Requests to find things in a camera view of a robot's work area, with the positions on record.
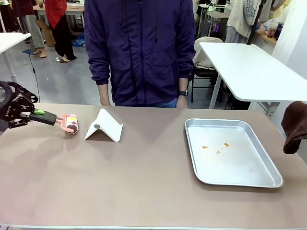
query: wristwatch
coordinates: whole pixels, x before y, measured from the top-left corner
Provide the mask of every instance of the wristwatch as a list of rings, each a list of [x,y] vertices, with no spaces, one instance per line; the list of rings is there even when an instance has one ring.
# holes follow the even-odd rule
[[[179,96],[187,97],[188,96],[188,90],[186,90],[186,91],[179,91]]]

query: dark blue hooded jacket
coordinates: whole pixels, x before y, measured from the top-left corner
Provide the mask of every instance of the dark blue hooded jacket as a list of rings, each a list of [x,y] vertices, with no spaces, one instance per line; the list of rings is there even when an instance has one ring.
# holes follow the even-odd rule
[[[117,105],[178,97],[192,71],[192,0],[86,0],[85,46],[92,79],[108,84]]]

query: lint roller head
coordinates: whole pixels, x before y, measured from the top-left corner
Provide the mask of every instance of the lint roller head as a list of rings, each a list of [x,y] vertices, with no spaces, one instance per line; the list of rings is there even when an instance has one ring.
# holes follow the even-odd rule
[[[78,132],[78,121],[75,114],[63,114],[62,115],[61,128],[69,134],[75,134]]]

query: tray rim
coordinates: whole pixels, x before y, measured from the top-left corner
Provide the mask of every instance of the tray rim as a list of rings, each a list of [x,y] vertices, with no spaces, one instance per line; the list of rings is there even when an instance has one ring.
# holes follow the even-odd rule
[[[243,186],[243,187],[256,187],[256,188],[280,188],[283,186],[283,177],[282,175],[280,174],[278,168],[276,167],[276,165],[274,164],[274,162],[272,161],[272,159],[270,158],[269,154],[267,153],[267,151],[265,150],[265,153],[268,155],[272,165],[274,166],[275,170],[277,171],[278,175],[280,176],[281,178],[281,183],[278,184],[278,185],[274,185],[274,186],[257,186],[257,185],[246,185],[246,184],[229,184],[229,183],[211,183],[211,182],[207,182],[205,181],[204,179],[202,179],[197,171],[196,171],[196,166],[195,166],[195,163],[194,163],[194,160],[193,160],[193,156],[192,156],[192,149],[191,149],[191,143],[190,143],[190,139],[189,139],[189,134],[188,134],[188,127],[187,127],[187,123],[190,121],[190,120],[219,120],[219,121],[238,121],[238,122],[242,122],[244,124],[246,124],[250,130],[253,132],[253,134],[255,135],[255,137],[257,138],[257,141],[261,144],[262,148],[265,150],[265,148],[263,147],[262,143],[260,142],[258,136],[256,135],[256,133],[254,132],[254,130],[252,129],[252,127],[246,123],[245,121],[242,121],[242,120],[234,120],[234,119],[211,119],[211,118],[189,118],[188,120],[185,121],[185,130],[186,130],[186,135],[187,135],[187,140],[188,140],[188,145],[189,145],[189,151],[190,151],[190,156],[191,156],[191,161],[192,161],[192,165],[193,165],[193,170],[194,170],[194,173],[196,175],[196,177],[201,181],[203,182],[204,184],[211,184],[211,185],[227,185],[227,186]]]

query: chair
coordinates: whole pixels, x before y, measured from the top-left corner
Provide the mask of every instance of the chair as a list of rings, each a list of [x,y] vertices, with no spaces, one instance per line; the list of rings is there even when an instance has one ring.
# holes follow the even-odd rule
[[[192,81],[191,102],[193,102],[194,89],[210,89],[210,88],[213,89],[218,76],[218,72],[215,70],[212,62],[208,59],[208,57],[205,55],[204,51],[202,50],[200,42],[221,43],[223,41],[215,37],[201,37],[195,41],[194,49],[196,51],[196,54],[195,57],[193,58],[194,67],[193,67],[193,72],[189,77],[189,82]],[[194,79],[207,79],[213,81],[212,83],[214,84],[208,87],[195,87]],[[220,88],[220,102],[222,102],[222,87]]]

